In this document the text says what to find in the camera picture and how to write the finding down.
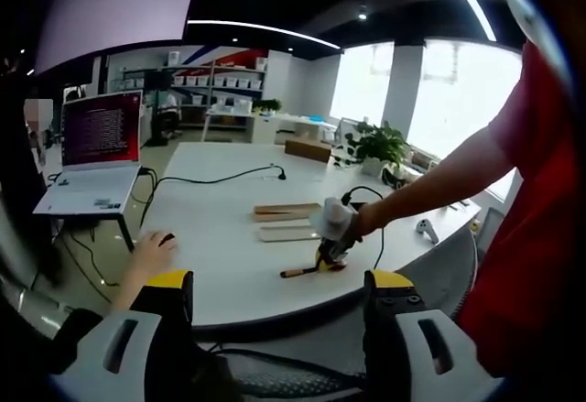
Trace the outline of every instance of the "hand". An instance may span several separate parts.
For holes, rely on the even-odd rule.
[[[166,241],[159,246],[169,231],[146,233],[136,245],[128,267],[131,276],[139,276],[144,282],[168,271],[177,250],[177,239]]]
[[[358,210],[358,217],[353,223],[353,231],[356,240],[362,241],[362,237],[374,232],[380,227],[379,203],[367,203]]]

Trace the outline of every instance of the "round table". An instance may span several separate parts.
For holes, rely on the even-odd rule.
[[[391,189],[366,177],[359,168],[336,168],[293,157],[280,146],[226,143],[181,143],[164,176],[211,180],[251,168],[276,164],[269,169],[211,185],[164,181],[155,194],[141,233],[170,230],[179,250],[174,267],[194,272],[193,325],[196,329],[238,328],[247,324],[278,321],[356,294],[363,287],[364,271],[372,269],[381,250],[381,231],[356,244],[341,272],[309,274],[283,279],[285,269],[309,267],[319,240],[264,243],[261,226],[308,224],[256,223],[256,205],[323,201],[341,197],[357,185],[368,185],[381,194]],[[373,193],[358,190],[353,201],[375,201]],[[445,208],[390,223],[385,232],[385,251],[378,268],[397,270],[429,251],[433,244],[415,232],[417,222],[429,219],[444,241],[466,226],[479,208]]]

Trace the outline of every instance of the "black ceiling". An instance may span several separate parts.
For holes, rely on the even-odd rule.
[[[499,41],[518,48],[522,35],[502,0],[479,0]],[[3,16],[12,49],[34,47],[50,0],[4,0]],[[356,16],[365,5],[369,18]],[[396,39],[401,43],[425,37],[486,37],[464,0],[191,0],[188,18],[251,22],[299,31],[342,47]],[[315,42],[264,30],[226,26],[188,26],[185,44],[237,44],[251,48],[294,49],[315,59],[335,52]]]

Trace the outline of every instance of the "window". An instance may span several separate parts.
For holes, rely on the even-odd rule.
[[[393,63],[393,43],[345,50],[340,60],[330,116],[380,125]]]
[[[501,110],[521,74],[521,55],[471,42],[429,40],[407,141],[445,158]],[[514,172],[489,191],[506,198]]]

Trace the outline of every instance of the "white controller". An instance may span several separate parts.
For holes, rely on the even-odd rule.
[[[420,220],[415,227],[415,231],[419,234],[427,234],[433,244],[438,244],[440,242],[436,230],[433,229],[433,225],[427,219]]]

